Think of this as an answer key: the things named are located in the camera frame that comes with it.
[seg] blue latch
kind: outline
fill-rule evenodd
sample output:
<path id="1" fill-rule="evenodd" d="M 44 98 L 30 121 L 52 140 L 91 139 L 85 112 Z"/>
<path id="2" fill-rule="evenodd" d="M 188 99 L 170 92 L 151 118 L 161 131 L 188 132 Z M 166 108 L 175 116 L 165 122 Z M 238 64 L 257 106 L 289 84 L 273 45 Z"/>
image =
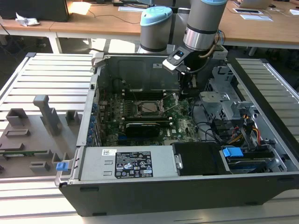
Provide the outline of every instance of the blue latch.
<path id="1" fill-rule="evenodd" d="M 227 147 L 222 150 L 225 157 L 243 157 L 243 152 L 239 147 Z"/>
<path id="2" fill-rule="evenodd" d="M 59 162 L 56 165 L 57 171 L 68 171 L 69 170 L 69 162 Z"/>

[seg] laptop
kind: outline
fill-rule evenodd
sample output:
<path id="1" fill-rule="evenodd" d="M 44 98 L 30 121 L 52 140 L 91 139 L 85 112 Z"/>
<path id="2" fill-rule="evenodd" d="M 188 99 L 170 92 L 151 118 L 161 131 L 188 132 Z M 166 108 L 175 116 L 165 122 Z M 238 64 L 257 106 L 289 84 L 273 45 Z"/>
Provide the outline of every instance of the laptop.
<path id="1" fill-rule="evenodd" d="M 234 1 L 234 3 L 240 8 L 256 8 L 266 9 L 271 5 L 273 0 L 243 0 L 242 2 Z"/>

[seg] sticker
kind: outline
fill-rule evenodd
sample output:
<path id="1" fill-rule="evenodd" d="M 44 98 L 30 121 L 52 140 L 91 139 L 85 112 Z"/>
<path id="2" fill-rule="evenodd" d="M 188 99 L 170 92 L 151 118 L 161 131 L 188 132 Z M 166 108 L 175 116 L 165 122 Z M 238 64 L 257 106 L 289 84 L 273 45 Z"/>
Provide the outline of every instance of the sticker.
<path id="1" fill-rule="evenodd" d="M 102 155 L 115 155 L 117 149 L 103 149 Z"/>
<path id="2" fill-rule="evenodd" d="M 161 69 L 163 68 L 162 64 L 153 64 L 154 69 Z"/>
<path id="3" fill-rule="evenodd" d="M 116 178 L 153 177 L 150 152 L 115 152 Z"/>

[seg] motherboard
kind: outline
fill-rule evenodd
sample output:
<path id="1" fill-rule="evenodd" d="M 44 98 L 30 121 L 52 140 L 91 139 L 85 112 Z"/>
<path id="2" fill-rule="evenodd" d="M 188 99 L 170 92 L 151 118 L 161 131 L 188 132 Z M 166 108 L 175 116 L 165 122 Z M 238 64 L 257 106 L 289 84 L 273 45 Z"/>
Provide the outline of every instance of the motherboard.
<path id="1" fill-rule="evenodd" d="M 102 94 L 98 117 L 102 146 L 160 146 L 199 141 L 193 99 L 174 92 Z"/>

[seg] barcode sticker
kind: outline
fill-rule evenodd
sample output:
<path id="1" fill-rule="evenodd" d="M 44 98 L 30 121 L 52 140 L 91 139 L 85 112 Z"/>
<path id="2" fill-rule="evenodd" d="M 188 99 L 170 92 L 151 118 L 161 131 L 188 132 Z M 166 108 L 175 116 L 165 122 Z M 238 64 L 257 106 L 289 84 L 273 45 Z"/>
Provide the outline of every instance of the barcode sticker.
<path id="1" fill-rule="evenodd" d="M 102 155 L 115 155 L 117 149 L 103 149 Z"/>

